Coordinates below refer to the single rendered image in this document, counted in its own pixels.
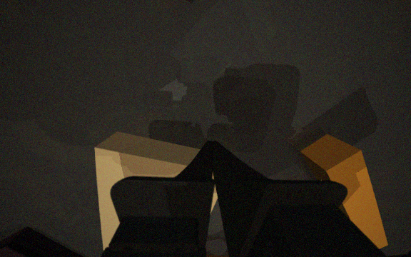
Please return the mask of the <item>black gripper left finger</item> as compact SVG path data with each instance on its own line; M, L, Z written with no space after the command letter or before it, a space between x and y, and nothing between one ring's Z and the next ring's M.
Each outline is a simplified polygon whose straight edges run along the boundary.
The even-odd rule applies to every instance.
M119 222L124 216L194 217L205 248L213 202L213 143L206 141L176 177L129 176L110 190Z

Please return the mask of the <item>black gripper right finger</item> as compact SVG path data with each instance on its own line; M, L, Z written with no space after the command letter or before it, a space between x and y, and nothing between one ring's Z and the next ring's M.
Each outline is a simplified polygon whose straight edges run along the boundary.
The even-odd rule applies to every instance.
M217 141L213 177L229 257L248 257L271 206L335 204L347 196L336 181L273 180L253 170Z

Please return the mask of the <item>orange wooden board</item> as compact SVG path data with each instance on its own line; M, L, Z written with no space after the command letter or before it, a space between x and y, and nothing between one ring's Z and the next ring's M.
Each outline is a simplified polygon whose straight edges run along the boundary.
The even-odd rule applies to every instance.
M362 151L325 135L300 151L317 181L347 187L339 209L380 249L388 246Z

